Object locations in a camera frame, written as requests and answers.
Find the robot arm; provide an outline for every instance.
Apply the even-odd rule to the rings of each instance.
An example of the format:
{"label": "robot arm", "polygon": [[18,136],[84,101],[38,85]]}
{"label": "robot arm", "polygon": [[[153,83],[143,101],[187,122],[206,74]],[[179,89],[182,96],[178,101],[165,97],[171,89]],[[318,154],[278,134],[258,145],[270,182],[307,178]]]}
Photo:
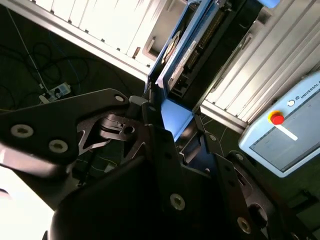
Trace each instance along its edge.
{"label": "robot arm", "polygon": [[1,165],[36,176],[43,188],[63,185],[78,155],[111,140],[124,142],[120,166],[55,209],[50,240],[314,239],[245,156],[216,154],[218,142],[197,115],[180,152],[153,100],[128,99],[113,89],[0,119]]}

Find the electronic component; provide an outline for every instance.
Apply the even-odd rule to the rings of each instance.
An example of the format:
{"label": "electronic component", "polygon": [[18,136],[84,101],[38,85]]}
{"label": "electronic component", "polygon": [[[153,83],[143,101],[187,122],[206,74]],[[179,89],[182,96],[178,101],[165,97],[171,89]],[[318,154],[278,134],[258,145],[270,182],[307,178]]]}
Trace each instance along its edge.
{"label": "electronic component", "polygon": [[320,72],[305,77],[243,133],[240,148],[279,177],[320,153]]}
{"label": "electronic component", "polygon": [[39,96],[42,103],[47,104],[49,102],[54,102],[58,99],[67,97],[71,93],[71,87],[66,82],[52,88],[49,93],[44,93]]}

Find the white panel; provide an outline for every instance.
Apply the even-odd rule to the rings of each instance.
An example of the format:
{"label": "white panel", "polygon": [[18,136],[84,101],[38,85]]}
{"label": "white panel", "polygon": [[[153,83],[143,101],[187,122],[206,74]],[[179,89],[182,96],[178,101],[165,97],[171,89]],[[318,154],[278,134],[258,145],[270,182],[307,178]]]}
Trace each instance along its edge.
{"label": "white panel", "polygon": [[86,27],[90,35],[99,40],[104,39],[107,44],[109,44],[109,38],[104,38],[105,31],[108,31],[111,36],[114,33],[110,31],[110,25],[118,24],[114,21],[114,10],[117,2],[118,0],[96,0],[89,24]]}
{"label": "white panel", "polygon": [[54,0],[52,10],[54,15],[68,21],[74,6],[75,0]]}
{"label": "white panel", "polygon": [[[168,0],[152,0],[149,8],[141,22],[140,28],[137,31],[132,44],[130,45],[127,55],[133,56],[136,49],[138,47],[143,48],[160,16],[160,13],[164,10],[164,6],[166,5]],[[140,59],[141,62],[144,62],[146,59],[145,56],[141,53],[136,56],[136,59]]]}
{"label": "white panel", "polygon": [[85,8],[89,0],[75,0],[74,6],[70,15],[72,25],[79,27],[81,19],[85,14]]}
{"label": "white panel", "polygon": [[82,19],[80,21],[80,29],[85,31],[91,24],[91,19],[93,17],[93,11],[95,8],[97,0],[88,0],[85,9],[84,14],[82,16]]}
{"label": "white panel", "polygon": [[36,4],[47,11],[51,11],[54,0],[36,0]]}
{"label": "white panel", "polygon": [[215,79],[206,98],[211,105],[201,105],[214,116],[222,115],[217,108],[223,110],[228,125],[237,125],[234,117],[252,123],[303,76],[319,71],[320,1],[281,0],[262,11],[269,18],[258,17],[248,44],[238,46],[237,56]]}
{"label": "white panel", "polygon": [[127,53],[145,16],[150,0],[119,0],[115,7],[109,31],[104,36],[107,43]]}

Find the circular hole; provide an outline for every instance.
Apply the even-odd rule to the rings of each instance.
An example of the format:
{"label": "circular hole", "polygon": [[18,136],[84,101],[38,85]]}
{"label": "circular hole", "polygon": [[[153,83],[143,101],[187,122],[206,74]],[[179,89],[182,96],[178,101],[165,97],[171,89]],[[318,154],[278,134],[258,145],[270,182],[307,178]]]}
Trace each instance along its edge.
{"label": "circular hole", "polygon": [[118,100],[119,102],[124,102],[124,101],[125,101],[125,99],[124,99],[122,96],[120,96],[120,95],[114,95],[114,98],[115,98],[116,100]]}
{"label": "circular hole", "polygon": [[249,229],[249,226],[247,225],[246,222],[242,221],[241,222],[241,228],[247,231]]}
{"label": "circular hole", "polygon": [[32,127],[25,124],[17,124],[11,127],[11,134],[17,138],[28,138],[34,134]]}
{"label": "circular hole", "polygon": [[253,222],[260,228],[263,229],[267,226],[268,216],[266,211],[257,203],[252,203],[248,207],[249,213]]}
{"label": "circular hole", "polygon": [[179,198],[177,198],[177,197],[174,199],[174,202],[177,205],[181,205],[181,200]]}
{"label": "circular hole", "polygon": [[164,153],[164,156],[167,158],[167,159],[172,159],[172,155],[168,152],[165,152]]}
{"label": "circular hole", "polygon": [[55,143],[53,145],[53,147],[56,148],[56,149],[62,149],[63,148],[63,146],[60,143]]}
{"label": "circular hole", "polygon": [[246,234],[251,233],[251,227],[246,219],[244,219],[243,217],[238,217],[237,222],[242,231],[244,231]]}
{"label": "circular hole", "polygon": [[17,129],[17,132],[18,132],[19,134],[27,134],[27,133],[28,133],[28,130],[25,129],[25,128],[19,127],[19,128]]}
{"label": "circular hole", "polygon": [[123,133],[124,134],[132,134],[135,131],[135,128],[133,126],[127,126],[124,130]]}
{"label": "circular hole", "polygon": [[235,183],[233,181],[231,181],[231,180],[229,180],[228,183],[231,185],[231,187],[235,186]]}

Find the cable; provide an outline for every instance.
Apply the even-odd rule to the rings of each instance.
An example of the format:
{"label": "cable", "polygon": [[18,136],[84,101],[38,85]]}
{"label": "cable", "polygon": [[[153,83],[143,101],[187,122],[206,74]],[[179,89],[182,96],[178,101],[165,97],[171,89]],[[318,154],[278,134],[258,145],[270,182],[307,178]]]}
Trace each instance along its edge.
{"label": "cable", "polygon": [[222,152],[222,157],[225,155],[224,154],[224,150],[222,149],[222,145],[221,145],[221,142],[218,140],[218,142],[219,142],[219,145],[220,145],[220,148],[221,148],[221,152]]}
{"label": "cable", "polygon": [[9,93],[9,95],[10,95],[10,97],[11,97],[11,99],[12,99],[13,109],[17,109],[16,101],[15,101],[15,98],[14,98],[12,92],[11,92],[6,86],[4,86],[4,85],[0,85],[0,88],[5,89],[5,90]]}
{"label": "cable", "polygon": [[207,125],[208,123],[211,123],[213,121],[213,119],[210,119],[209,121],[207,121],[205,124],[203,124],[203,126]]}
{"label": "cable", "polygon": [[14,27],[15,27],[15,29],[16,29],[16,31],[17,31],[20,39],[21,39],[21,41],[22,41],[22,44],[23,44],[26,52],[28,53],[28,55],[29,55],[29,57],[30,57],[30,60],[31,60],[32,64],[34,65],[34,68],[37,70],[37,74],[38,74],[38,76],[39,76],[39,78],[40,78],[40,80],[41,80],[41,82],[42,82],[43,87],[45,88],[46,92],[49,93],[50,91],[49,91],[49,89],[47,88],[47,86],[46,86],[43,78],[41,77],[41,74],[40,74],[39,70],[37,69],[37,66],[36,66],[35,61],[33,60],[33,58],[31,57],[31,55],[30,55],[30,53],[29,53],[29,51],[28,51],[28,48],[27,48],[27,46],[26,46],[26,44],[25,44],[25,41],[24,41],[23,37],[22,37],[21,34],[20,34],[19,28],[18,28],[18,26],[17,26],[14,18],[12,17],[12,15],[11,15],[11,13],[10,13],[10,10],[9,10],[7,7],[6,7],[6,10],[7,10],[7,12],[8,12],[8,14],[9,14],[12,22],[13,22],[13,25],[14,25]]}
{"label": "cable", "polygon": [[41,93],[38,93],[36,91],[32,91],[32,92],[29,92],[28,94],[26,94],[23,98],[20,99],[20,102],[19,104],[16,106],[16,109],[20,109],[21,108],[21,105],[22,103],[24,103],[24,100],[29,97],[29,96],[32,96],[32,95],[37,95],[38,97],[41,95]]}
{"label": "cable", "polygon": [[[77,159],[78,162],[83,162],[83,163],[88,163],[87,161],[84,161],[84,160],[81,160],[81,159]],[[102,170],[102,169],[99,169],[99,168],[96,168],[94,166],[91,166],[91,168],[97,170],[97,171],[101,171],[101,172],[104,172],[105,170]]]}
{"label": "cable", "polygon": [[[65,54],[65,52],[59,47],[59,45],[54,41],[54,39],[52,38],[51,36],[51,32],[48,31],[48,36],[52,42],[52,44],[56,47],[56,49],[64,56],[64,57],[67,57],[67,55]],[[79,93],[81,92],[81,86],[80,86],[80,79],[79,79],[79,76],[78,76],[78,73],[76,71],[76,69],[74,68],[73,64],[71,63],[71,61],[68,59],[68,63],[72,69],[72,71],[74,72],[75,76],[76,76],[76,79],[78,81],[78,88],[79,88]]]}
{"label": "cable", "polygon": [[225,129],[224,129],[224,131],[223,131],[223,133],[222,133],[222,135],[221,135],[220,142],[222,141],[222,138],[224,137],[227,128],[228,128],[228,127],[226,126]]}
{"label": "cable", "polygon": [[99,156],[99,155],[97,155],[97,157],[100,158],[100,159],[106,160],[106,161],[109,162],[109,163],[114,164],[116,167],[118,166],[118,164],[116,164],[114,161],[111,161],[111,160],[106,159],[106,158],[104,158],[104,157],[102,157],[102,156]]}
{"label": "cable", "polygon": [[[38,50],[40,47],[45,47],[46,51],[42,50]],[[58,63],[61,63],[63,61],[69,61],[69,60],[73,60],[73,61],[81,61],[84,64],[84,67],[82,69],[85,70],[85,74],[83,78],[79,79],[79,82],[77,83],[72,83],[72,82],[68,82],[68,84],[70,85],[78,85],[81,84],[89,75],[90,73],[90,68],[89,68],[89,64],[87,61],[92,61],[92,62],[96,62],[96,63],[100,63],[103,64],[105,67],[107,67],[111,72],[113,72],[113,74],[119,79],[119,81],[122,83],[122,85],[125,87],[126,91],[132,95],[133,93],[130,91],[129,87],[125,84],[125,82],[123,81],[123,79],[118,75],[118,73],[112,69],[110,66],[107,65],[107,62],[100,60],[100,59],[95,59],[92,57],[80,57],[80,56],[67,56],[67,57],[61,57],[61,58],[57,58],[57,59],[52,59],[52,52],[50,47],[43,42],[38,42],[36,43],[33,48],[32,48],[32,52],[30,52],[27,55],[24,55],[18,51],[16,51],[15,49],[9,48],[5,45],[0,44],[0,48],[5,49],[6,51],[10,52],[10,54],[7,53],[0,53],[0,56],[5,56],[7,58],[10,58],[12,60],[15,60],[19,63],[24,64],[24,66],[27,68],[27,70],[29,71],[29,73],[31,74],[32,78],[37,82],[37,84],[39,84],[39,81],[34,78],[33,76],[33,72],[36,73],[42,73],[44,76],[46,76],[46,78],[49,81],[50,84],[60,84],[61,80],[62,80],[62,72],[58,66]],[[33,56],[34,60],[36,61],[36,63],[38,64],[38,68],[36,69],[33,65],[29,64],[28,59],[29,56]],[[46,63],[44,64],[39,64],[37,62],[37,58],[42,57],[43,59],[46,60]],[[47,70],[50,70],[52,67],[55,67],[55,69],[57,70],[57,75],[58,78],[54,79],[52,78],[49,74],[46,73]]]}

